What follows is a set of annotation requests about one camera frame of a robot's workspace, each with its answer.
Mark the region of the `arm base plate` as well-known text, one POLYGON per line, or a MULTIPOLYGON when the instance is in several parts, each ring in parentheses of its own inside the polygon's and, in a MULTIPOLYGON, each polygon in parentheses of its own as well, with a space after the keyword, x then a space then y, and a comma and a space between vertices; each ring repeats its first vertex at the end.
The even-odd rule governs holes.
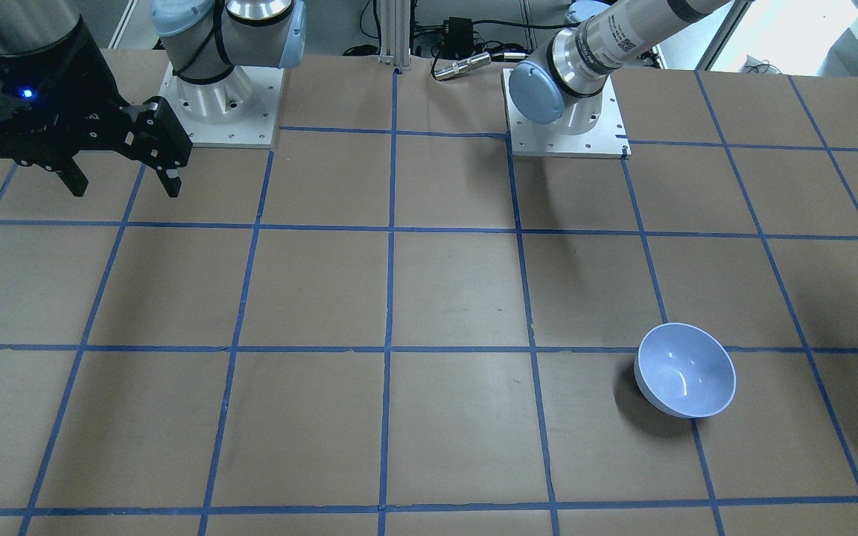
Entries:
POLYGON ((515 106, 508 89, 511 72, 510 68, 503 70, 503 93, 513 155, 576 159, 622 159, 632 155, 611 76, 602 94, 576 103, 558 121, 538 124, 525 118, 515 106))
POLYGON ((179 79, 167 65, 160 96, 167 99, 194 148, 272 149, 287 70, 238 66, 208 85, 179 79))

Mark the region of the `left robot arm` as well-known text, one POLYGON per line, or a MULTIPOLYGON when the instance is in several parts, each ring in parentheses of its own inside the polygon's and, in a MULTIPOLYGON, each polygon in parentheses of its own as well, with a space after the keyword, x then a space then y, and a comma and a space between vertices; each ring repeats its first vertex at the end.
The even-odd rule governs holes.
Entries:
POLYGON ((515 108, 538 124, 559 121, 580 101, 602 92, 606 79, 654 45, 705 19, 724 1, 617 1, 563 28, 520 61, 508 78, 515 108))

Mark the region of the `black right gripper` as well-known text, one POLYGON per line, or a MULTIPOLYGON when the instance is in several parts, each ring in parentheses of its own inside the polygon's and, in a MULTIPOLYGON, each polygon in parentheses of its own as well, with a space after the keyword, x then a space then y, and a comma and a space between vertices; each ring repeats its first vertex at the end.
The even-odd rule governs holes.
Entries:
POLYGON ((75 162, 81 150, 112 150, 156 169, 170 198, 190 137, 162 96, 132 105, 81 17, 51 44, 0 54, 0 159, 50 166, 69 193, 84 197, 89 180, 75 162))

